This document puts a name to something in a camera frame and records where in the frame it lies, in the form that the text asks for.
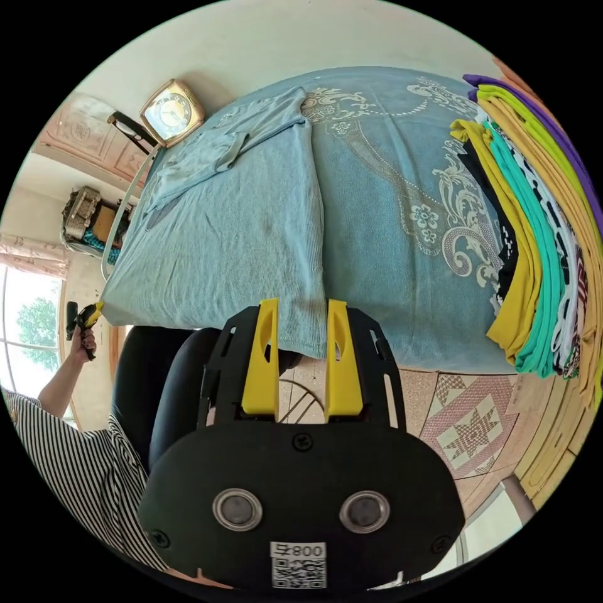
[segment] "clock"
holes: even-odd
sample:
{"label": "clock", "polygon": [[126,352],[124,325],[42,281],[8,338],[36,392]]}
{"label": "clock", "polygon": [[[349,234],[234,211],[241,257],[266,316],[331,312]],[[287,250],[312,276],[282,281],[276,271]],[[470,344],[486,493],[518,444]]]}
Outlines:
{"label": "clock", "polygon": [[159,144],[170,148],[194,132],[205,111],[182,80],[170,80],[157,90],[140,111],[145,128]]}

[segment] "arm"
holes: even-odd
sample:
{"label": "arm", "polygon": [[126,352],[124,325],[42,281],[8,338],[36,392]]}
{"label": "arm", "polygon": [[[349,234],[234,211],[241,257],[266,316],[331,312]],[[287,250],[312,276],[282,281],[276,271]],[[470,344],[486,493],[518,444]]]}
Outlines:
{"label": "arm", "polygon": [[69,356],[38,396],[41,407],[47,413],[59,418],[65,414],[82,367],[88,362],[85,348],[96,350],[94,335],[91,330],[88,330],[84,332],[82,338],[80,328],[76,327]]}

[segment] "window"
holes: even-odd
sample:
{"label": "window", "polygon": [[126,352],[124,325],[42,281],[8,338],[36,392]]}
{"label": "window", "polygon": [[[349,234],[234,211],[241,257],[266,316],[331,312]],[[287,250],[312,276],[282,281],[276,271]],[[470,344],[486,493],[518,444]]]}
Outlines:
{"label": "window", "polygon": [[[60,366],[62,282],[0,265],[0,383],[37,398]],[[71,407],[64,419],[76,427]]]}

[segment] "hand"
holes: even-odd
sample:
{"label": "hand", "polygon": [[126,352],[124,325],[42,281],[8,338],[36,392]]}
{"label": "hand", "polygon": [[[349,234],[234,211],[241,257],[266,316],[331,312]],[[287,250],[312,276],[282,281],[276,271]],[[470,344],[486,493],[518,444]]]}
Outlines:
{"label": "hand", "polygon": [[71,340],[69,357],[82,364],[89,362],[90,359],[88,358],[86,350],[91,350],[92,353],[96,351],[94,333],[92,333],[92,329],[88,329],[82,333],[80,327],[76,327]]}

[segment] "curtain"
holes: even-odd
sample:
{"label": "curtain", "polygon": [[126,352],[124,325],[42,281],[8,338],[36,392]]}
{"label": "curtain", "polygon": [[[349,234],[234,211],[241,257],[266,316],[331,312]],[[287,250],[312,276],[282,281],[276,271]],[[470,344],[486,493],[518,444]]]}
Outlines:
{"label": "curtain", "polygon": [[62,245],[11,234],[0,234],[0,264],[63,281],[67,279],[69,272],[67,252]]}

